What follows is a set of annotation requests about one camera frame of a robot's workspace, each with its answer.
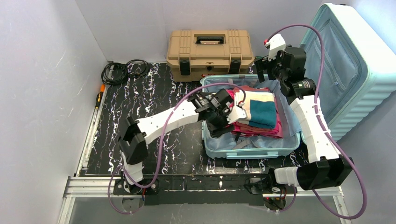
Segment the light blue suitcase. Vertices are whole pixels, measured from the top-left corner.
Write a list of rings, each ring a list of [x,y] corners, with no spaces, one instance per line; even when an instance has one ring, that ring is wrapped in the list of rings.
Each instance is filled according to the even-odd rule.
[[[320,70],[321,46],[315,31],[307,31],[300,46],[307,54],[306,77],[320,84],[318,101],[334,140],[341,139],[396,89],[396,55],[350,6],[323,4],[311,25],[324,40],[325,64]],[[256,75],[208,76],[201,80],[206,92],[217,92],[226,83],[269,87],[282,101],[283,138],[236,137],[226,133],[212,138],[202,125],[205,151],[212,158],[262,159],[286,156],[304,140],[275,81],[258,81]]]

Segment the pink camouflage pants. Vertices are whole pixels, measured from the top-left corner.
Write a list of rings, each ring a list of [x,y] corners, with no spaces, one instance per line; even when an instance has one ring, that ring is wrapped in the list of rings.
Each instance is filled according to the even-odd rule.
[[[232,134],[239,135],[242,137],[257,137],[264,136],[273,139],[282,139],[283,131],[281,127],[275,127],[274,129],[269,128],[258,128],[249,125],[242,124],[241,126],[237,123],[234,125],[234,130],[231,131]]]

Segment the teal and beige towel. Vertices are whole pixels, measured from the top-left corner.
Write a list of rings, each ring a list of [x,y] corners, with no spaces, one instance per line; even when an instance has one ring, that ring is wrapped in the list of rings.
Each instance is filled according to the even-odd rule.
[[[268,91],[245,91],[245,94],[242,108],[247,116],[238,121],[257,128],[274,129],[277,125],[275,95]]]

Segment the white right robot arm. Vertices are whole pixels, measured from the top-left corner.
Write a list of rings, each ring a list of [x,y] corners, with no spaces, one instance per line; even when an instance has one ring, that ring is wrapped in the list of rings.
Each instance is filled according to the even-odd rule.
[[[309,156],[307,165],[271,169],[266,179],[270,187],[292,185],[304,190],[337,187],[352,171],[349,158],[327,137],[330,131],[315,98],[317,86],[304,76],[305,62],[306,52],[291,46],[271,49],[266,57],[255,61],[260,82],[264,81],[264,72],[270,80],[279,82],[281,93],[297,116]]]

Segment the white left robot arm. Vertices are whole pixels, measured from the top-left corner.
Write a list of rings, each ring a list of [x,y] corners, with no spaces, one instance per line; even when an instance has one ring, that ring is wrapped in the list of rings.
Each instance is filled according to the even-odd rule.
[[[204,121],[210,136],[218,138],[233,130],[233,123],[246,117],[243,102],[236,103],[225,89],[215,94],[192,91],[176,106],[142,119],[128,117],[119,130],[118,146],[123,159],[122,172],[129,185],[149,188],[155,179],[142,184],[147,146],[181,126]]]

